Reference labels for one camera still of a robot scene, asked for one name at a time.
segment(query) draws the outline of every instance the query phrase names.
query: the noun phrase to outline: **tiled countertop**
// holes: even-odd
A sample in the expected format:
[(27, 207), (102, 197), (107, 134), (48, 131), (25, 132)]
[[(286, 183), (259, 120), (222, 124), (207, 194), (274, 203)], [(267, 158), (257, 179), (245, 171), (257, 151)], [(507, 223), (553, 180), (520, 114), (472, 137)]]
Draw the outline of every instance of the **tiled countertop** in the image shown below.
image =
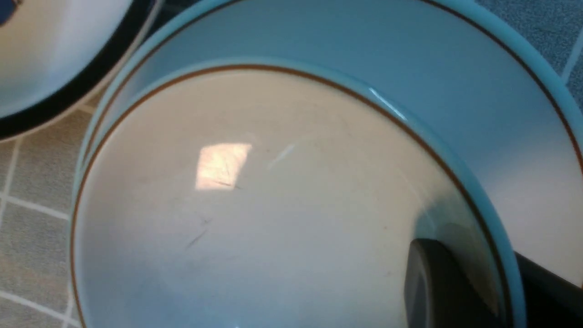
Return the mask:
[[(167, 2), (157, 27), (193, 0)], [(541, 52), (581, 107), (583, 0), (477, 2)], [(80, 327), (68, 288), (68, 211), (75, 161), (95, 103), (0, 144), (0, 328)]]

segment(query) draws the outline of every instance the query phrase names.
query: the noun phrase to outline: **tile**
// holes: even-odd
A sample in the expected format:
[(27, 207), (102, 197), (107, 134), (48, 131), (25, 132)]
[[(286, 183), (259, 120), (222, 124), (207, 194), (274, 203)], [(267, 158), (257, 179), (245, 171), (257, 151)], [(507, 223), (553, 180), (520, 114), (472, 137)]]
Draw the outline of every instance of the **tile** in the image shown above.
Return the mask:
[(93, 106), (85, 105), (83, 107), (79, 107), (77, 110), (93, 115), (93, 114), (95, 114), (95, 111), (97, 110), (97, 108), (93, 107)]
[(12, 158), (13, 148), (14, 141), (0, 142), (0, 191), (4, 190), (4, 183), (6, 182), (6, 174), (8, 173), (8, 165)]
[(10, 195), (68, 212), (75, 163), (91, 114), (75, 111), (27, 136), (20, 146)]
[(58, 319), (0, 298), (0, 328), (60, 328), (61, 325)]
[(101, 97), (103, 97), (103, 95), (105, 94), (108, 86), (109, 84), (103, 87), (101, 90), (99, 90), (99, 92), (97, 92), (95, 96), (89, 99), (89, 101), (85, 105), (90, 107), (97, 107), (97, 105), (99, 104), (99, 100), (101, 100)]
[(79, 321), (79, 311), (77, 310), (77, 303), (73, 303), (73, 311), (71, 312), (71, 318)]
[(476, 0), (524, 36), (559, 75), (581, 26), (581, 0)]
[(567, 87), (579, 104), (579, 108), (583, 110), (583, 54), (579, 56), (579, 60), (571, 71)]
[(0, 290), (64, 313), (67, 228), (66, 220), (7, 204), (0, 228)]

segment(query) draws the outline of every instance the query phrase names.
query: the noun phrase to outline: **grout line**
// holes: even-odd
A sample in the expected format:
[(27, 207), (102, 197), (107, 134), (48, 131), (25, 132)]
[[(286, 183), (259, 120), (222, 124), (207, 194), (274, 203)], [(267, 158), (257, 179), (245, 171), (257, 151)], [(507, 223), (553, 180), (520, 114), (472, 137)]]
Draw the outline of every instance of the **grout line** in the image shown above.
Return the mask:
[[(3, 193), (8, 195), (10, 191), (10, 185), (12, 184), (12, 177), (14, 176), (14, 171), (16, 169), (16, 162), (18, 160), (18, 153), (20, 151), (20, 145), (22, 144), (23, 138), (18, 138), (14, 142), (14, 148), (12, 148), (12, 156), (10, 157), (10, 164), (8, 165), (8, 172), (6, 173), (6, 181), (4, 182)], [(2, 218), (4, 217), (4, 211), (6, 210), (7, 197), (2, 197), (0, 200), (0, 228), (2, 227)]]
[(71, 293), (71, 283), (67, 284), (67, 310), (65, 310), (65, 320), (61, 328), (67, 328), (69, 326), (69, 319), (71, 318), (71, 313), (73, 313), (73, 295)]
[(10, 164), (8, 165), (8, 173), (6, 174), (6, 183), (4, 184), (4, 194), (8, 195), (10, 191), (10, 185), (12, 184), (12, 178), (14, 177), (14, 171), (16, 169), (16, 162), (18, 161), (18, 154), (20, 152), (20, 145), (24, 138), (18, 138), (14, 142), (14, 149), (12, 150), (12, 157), (10, 158)]
[(44, 313), (46, 315), (50, 315), (50, 316), (57, 318), (59, 320), (66, 320), (65, 315), (63, 315), (62, 313), (59, 313), (55, 310), (51, 310), (51, 309), (46, 308), (42, 305), (36, 304), (32, 301), (29, 301), (28, 299), (24, 299), (20, 296), (16, 296), (16, 295), (10, 294), (8, 292), (0, 291), (0, 298), (7, 299), (9, 301), (12, 301), (12, 302), (20, 304), (20, 305), (28, 306), (29, 308), (35, 309), (41, 313)]
[(77, 107), (78, 110), (93, 115), (95, 113), (95, 107), (89, 106), (88, 104), (81, 104)]
[(563, 80), (565, 84), (569, 81), (571, 72), (573, 71), (573, 68), (575, 68), (575, 64), (577, 64), (577, 60), (582, 54), (582, 51), (583, 51), (583, 26), (581, 27), (581, 31), (579, 31), (577, 41), (575, 41), (573, 49), (571, 49), (571, 54), (569, 55), (569, 58), (565, 63), (565, 67), (563, 68), (563, 73), (561, 74), (561, 80)]
[(0, 195), (0, 196), (2, 196), (2, 201), (6, 201), (6, 202), (9, 202), (9, 203), (12, 203), (15, 205), (26, 207), (30, 210), (35, 210), (37, 212), (45, 213), (45, 214), (48, 214), (52, 217), (56, 217), (59, 219), (69, 220), (69, 214), (67, 214), (67, 213), (63, 213), (61, 211), (57, 211), (57, 210), (54, 210), (52, 208), (48, 208), (46, 206), (31, 203), (31, 202), (26, 201), (26, 200), (21, 200), (21, 199), (16, 198), (16, 197), (6, 196), (5, 194)]

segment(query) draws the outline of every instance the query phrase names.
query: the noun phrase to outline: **white ceramic bowl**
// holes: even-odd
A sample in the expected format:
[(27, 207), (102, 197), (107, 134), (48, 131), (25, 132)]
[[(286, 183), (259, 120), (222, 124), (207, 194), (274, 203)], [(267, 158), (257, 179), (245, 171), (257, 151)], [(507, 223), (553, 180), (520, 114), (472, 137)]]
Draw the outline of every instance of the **white ceramic bowl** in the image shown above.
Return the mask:
[(583, 117), (540, 54), (471, 1), (202, 1), (117, 76), (82, 152), (155, 81), (240, 56), (336, 69), (417, 115), (477, 176), (515, 250), (581, 284)]
[(437, 239), (507, 326), (514, 252), (477, 180), (344, 74), (218, 60), (151, 83), (79, 172), (85, 327), (403, 327), (409, 243)]
[(54, 121), (104, 87), (162, 3), (22, 1), (0, 27), (0, 140)]

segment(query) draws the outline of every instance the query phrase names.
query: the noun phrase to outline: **scratch mark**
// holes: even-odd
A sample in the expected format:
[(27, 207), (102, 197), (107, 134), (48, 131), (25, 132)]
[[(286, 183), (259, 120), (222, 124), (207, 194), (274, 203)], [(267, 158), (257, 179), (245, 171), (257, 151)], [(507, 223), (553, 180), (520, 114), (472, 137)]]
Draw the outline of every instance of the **scratch mark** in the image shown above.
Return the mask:
[(202, 217), (202, 225), (207, 225), (207, 224), (213, 222), (212, 218), (207, 218), (207, 217), (203, 217), (203, 216), (201, 216), (201, 217)]
[(352, 133), (350, 132), (350, 126), (348, 125), (348, 122), (346, 122), (346, 120), (344, 119), (344, 117), (342, 117), (342, 115), (338, 115), (338, 118), (340, 119), (340, 122), (342, 122), (344, 132), (346, 132), (346, 134), (351, 138)]
[(281, 153), (279, 153), (279, 155), (274, 160), (267, 164), (267, 169), (271, 170), (277, 162), (279, 162), (280, 160), (284, 159), (287, 155), (289, 155), (289, 153), (291, 153), (295, 147), (296, 144), (290, 144), (287, 147), (285, 147), (285, 149), (282, 150)]
[(231, 180), (231, 171), (229, 170), (229, 163), (227, 161), (224, 161), (224, 168), (227, 170), (227, 177)]
[(208, 231), (209, 229), (203, 231), (200, 235), (196, 236), (193, 240), (191, 240), (188, 245), (186, 245), (186, 247), (184, 249), (189, 249), (190, 247), (193, 247), (194, 244), (196, 244), (197, 241), (199, 241)]
[(238, 185), (232, 185), (226, 182), (222, 182), (222, 181), (218, 181), (218, 180), (213, 180), (215, 183), (220, 184), (221, 186), (226, 186), (226, 187), (233, 187), (235, 189), (241, 189), (241, 187), (239, 187)]
[[(405, 181), (405, 183), (407, 184), (407, 188), (409, 189), (409, 191), (413, 193), (413, 195), (415, 195), (415, 198), (417, 198), (419, 205), (423, 208), (423, 204), (426, 204), (427, 202), (423, 199), (421, 195), (419, 195), (413, 183), (411, 183), (411, 181), (407, 178), (407, 175), (399, 167), (396, 168), (396, 172), (401, 176), (401, 178), (403, 178), (403, 181)], [(429, 215), (427, 211), (425, 211), (424, 214), (427, 215), (427, 217), (429, 218), (427, 222), (429, 222), (429, 225), (431, 225), (431, 229), (435, 231), (436, 226), (435, 223), (433, 222), (431, 215)]]

